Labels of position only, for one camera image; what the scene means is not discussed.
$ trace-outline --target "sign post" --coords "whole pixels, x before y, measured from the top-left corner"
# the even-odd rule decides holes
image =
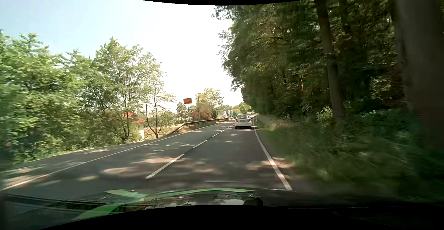
[[[188,106],[188,104],[190,104],[192,102],[192,100],[191,100],[191,98],[185,98],[184,100],[183,100],[183,103],[184,104],[186,104],[186,107],[188,108],[187,110],[188,110],[188,120],[189,121],[191,121],[191,119],[190,119],[190,107]]]

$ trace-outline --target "road shoulder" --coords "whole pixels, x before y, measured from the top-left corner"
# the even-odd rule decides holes
[[[254,120],[254,126],[257,130],[257,135],[260,141],[263,143],[264,147],[268,151],[269,155],[279,168],[280,172],[284,175],[285,179],[288,181],[293,191],[312,193],[318,190],[315,182],[311,181],[309,178],[302,174],[298,174],[294,163],[286,160],[284,157],[279,156],[275,150],[275,144],[271,142],[267,137],[261,134],[260,125]]]

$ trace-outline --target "white lane marking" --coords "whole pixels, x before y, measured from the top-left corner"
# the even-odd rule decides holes
[[[265,148],[264,144],[261,142],[261,140],[259,139],[258,133],[256,131],[254,131],[254,133],[256,134],[256,138],[258,139],[259,144],[262,147],[262,150],[264,150],[265,155],[268,158],[268,161],[270,162],[270,164],[273,166],[274,171],[276,172],[277,176],[279,177],[279,179],[281,180],[281,182],[284,184],[284,187],[287,190],[293,190],[290,186],[290,184],[287,182],[287,180],[285,179],[284,175],[281,173],[281,171],[279,170],[278,166],[275,164],[274,160],[271,158],[270,154],[268,153],[267,149]]]
[[[145,177],[145,179],[149,179],[153,176],[155,176],[158,172],[162,171],[164,168],[168,167],[168,165],[172,164],[173,162],[177,161],[179,158],[181,158],[182,156],[184,156],[185,154],[181,154],[178,157],[176,157],[174,160],[171,160],[169,163],[163,165],[161,168],[159,168],[158,170],[154,171],[151,175],[148,175]]]
[[[204,143],[204,142],[206,142],[206,141],[208,141],[208,140],[205,140],[205,141],[203,141],[203,142],[201,142],[201,143],[199,143],[199,144],[197,144],[196,146],[194,146],[193,148],[197,148],[197,147],[199,147],[202,143]]]
[[[203,128],[206,128],[206,127],[209,127],[209,126],[213,126],[213,125],[208,125],[208,126],[205,126],[205,127],[202,127],[202,128],[198,128],[198,129],[195,129],[195,130],[192,130],[192,131],[196,131],[196,130],[199,130],[199,129],[203,129]],[[29,179],[29,180],[26,180],[26,181],[22,181],[22,182],[19,182],[19,183],[14,184],[14,185],[11,185],[11,186],[8,186],[8,187],[5,187],[5,188],[2,188],[2,189],[0,189],[0,191],[4,191],[4,190],[7,190],[7,189],[10,189],[10,188],[16,187],[16,186],[20,186],[20,185],[23,185],[23,184],[26,184],[26,183],[29,183],[29,182],[35,181],[35,180],[37,180],[37,179],[43,178],[43,177],[47,177],[47,176],[50,176],[50,175],[56,174],[56,173],[58,173],[58,172],[62,172],[62,171],[68,170],[68,169],[73,168],[73,167],[77,167],[77,166],[80,166],[80,165],[83,165],[83,164],[86,164],[86,163],[89,163],[89,162],[93,162],[93,161],[97,161],[97,160],[100,160],[100,159],[103,159],[103,158],[109,157],[109,156],[111,156],[111,155],[115,155],[115,154],[118,154],[118,153],[122,153],[122,152],[125,152],[125,151],[128,151],[128,150],[131,150],[131,149],[135,149],[135,148],[138,148],[138,147],[141,147],[141,146],[146,146],[146,145],[151,144],[151,143],[160,142],[160,141],[162,141],[162,140],[169,139],[169,138],[174,137],[174,136],[178,136],[178,135],[186,134],[186,133],[189,133],[189,132],[192,132],[192,131],[187,131],[187,132],[184,132],[184,133],[181,133],[181,134],[176,134],[176,135],[172,135],[172,136],[169,136],[169,137],[166,137],[166,138],[161,138],[160,140],[157,140],[157,141],[154,141],[154,142],[150,142],[150,143],[147,143],[147,144],[142,144],[142,145],[139,145],[139,146],[135,146],[135,147],[132,147],[132,148],[129,148],[129,149],[122,150],[122,151],[117,152],[117,153],[108,154],[108,155],[105,155],[105,156],[102,156],[102,157],[99,157],[99,158],[96,158],[96,159],[93,159],[93,160],[89,160],[89,161],[86,161],[86,162],[82,162],[82,163],[79,163],[79,164],[76,164],[76,165],[72,165],[72,166],[69,166],[69,167],[63,168],[63,169],[61,169],[61,170],[56,170],[56,171],[54,171],[54,172],[50,172],[50,173],[48,173],[48,174],[43,174],[43,175],[40,175],[40,176],[34,177],[34,178],[32,178],[32,179]]]
[[[234,124],[233,124],[233,125],[231,125],[231,126],[229,126],[229,127],[228,127],[228,128],[226,128],[226,129],[222,130],[221,132],[223,132],[223,131],[225,131],[225,130],[227,130],[227,129],[231,128],[232,126],[234,126]]]

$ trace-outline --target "white car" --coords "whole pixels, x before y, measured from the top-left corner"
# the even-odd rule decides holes
[[[234,120],[234,129],[248,127],[251,129],[251,118],[248,114],[238,114]]]

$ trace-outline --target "green stripe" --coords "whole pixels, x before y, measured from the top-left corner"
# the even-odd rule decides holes
[[[227,192],[241,193],[241,192],[253,192],[254,190],[239,189],[239,188],[205,188],[205,189],[177,191],[177,192],[171,192],[171,193],[159,193],[156,195],[147,195],[147,194],[143,194],[143,193],[135,193],[135,192],[125,191],[125,190],[108,190],[108,191],[106,191],[107,193],[131,197],[131,198],[135,198],[135,199],[131,200],[129,202],[125,202],[125,203],[114,203],[114,204],[108,204],[108,205],[101,205],[95,209],[92,209],[92,210],[82,213],[81,215],[75,217],[74,220],[93,218],[93,217],[98,217],[98,216],[105,216],[105,215],[108,215],[109,213],[111,213],[114,209],[118,208],[121,205],[139,202],[139,201],[141,201],[141,199],[153,200],[153,199],[171,197],[171,196],[175,196],[175,195],[188,194],[188,193],[200,193],[200,192],[207,192],[207,191],[227,191]]]

